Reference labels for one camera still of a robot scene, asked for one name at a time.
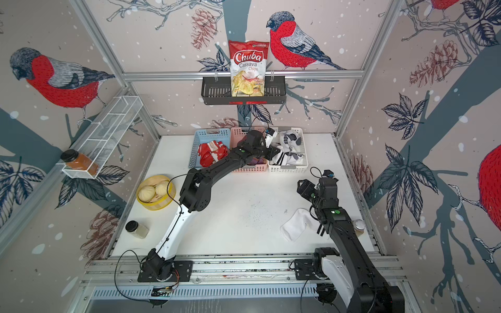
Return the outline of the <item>red santa sock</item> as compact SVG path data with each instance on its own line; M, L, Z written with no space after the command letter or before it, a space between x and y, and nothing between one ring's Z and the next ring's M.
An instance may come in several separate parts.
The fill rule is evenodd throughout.
M214 158L212 155L212 143L201 143L198 147L198 156L200 157L200 165L203 168L213 164Z
M228 155L228 147L224 145L223 142L217 142L215 140L207 143L207 146L210 149L210 156L213 159L213 163L224 159Z

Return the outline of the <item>white grey sport sock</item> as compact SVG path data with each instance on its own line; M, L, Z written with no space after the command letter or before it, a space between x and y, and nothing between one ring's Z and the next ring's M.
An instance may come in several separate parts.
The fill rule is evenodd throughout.
M284 153L301 153L302 138L293 130L280 132L279 142Z

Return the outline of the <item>plain white sock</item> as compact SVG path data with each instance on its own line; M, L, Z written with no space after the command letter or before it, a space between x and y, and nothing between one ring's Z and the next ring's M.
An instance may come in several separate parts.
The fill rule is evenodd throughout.
M309 211L299 208L292 217L280 227L282 236L288 242L295 242L307 228L312 228L315 220Z

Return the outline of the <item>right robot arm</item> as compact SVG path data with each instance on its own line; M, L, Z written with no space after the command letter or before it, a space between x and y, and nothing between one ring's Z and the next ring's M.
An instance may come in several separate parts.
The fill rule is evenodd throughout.
M311 203L320 229L335 243L334 250L316 250L315 273L331 281L347 312L404 312L402 291L378 272L357 237L351 217L339 205L337 179L323 176L316 185L299 180L297 193Z

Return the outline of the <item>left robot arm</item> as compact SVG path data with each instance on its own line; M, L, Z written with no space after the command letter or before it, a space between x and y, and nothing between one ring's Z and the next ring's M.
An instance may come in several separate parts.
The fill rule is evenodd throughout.
M224 176L244 167L253 159L271 160L279 153L279 149L271 145L277 135L278 132L272 128L266 129L264 133L250 130L222 160L201 170L193 168L188 171L180 199L176 202L176 215L158 245L141 261L138 282L166 282L176 276L174 260L177 250L191 218L209 205L212 187Z

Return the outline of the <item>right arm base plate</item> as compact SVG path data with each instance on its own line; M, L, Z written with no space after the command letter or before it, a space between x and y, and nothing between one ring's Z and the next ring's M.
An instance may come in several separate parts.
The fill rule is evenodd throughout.
M290 268L295 272L297 280L332 280L349 279L347 267L340 256L322 257L320 261L313 259L295 259Z

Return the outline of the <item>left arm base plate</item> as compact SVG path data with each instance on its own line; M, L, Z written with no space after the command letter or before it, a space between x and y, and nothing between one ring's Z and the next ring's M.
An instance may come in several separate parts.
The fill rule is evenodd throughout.
M141 283L189 282L193 265L192 261L147 260L140 267L137 281Z

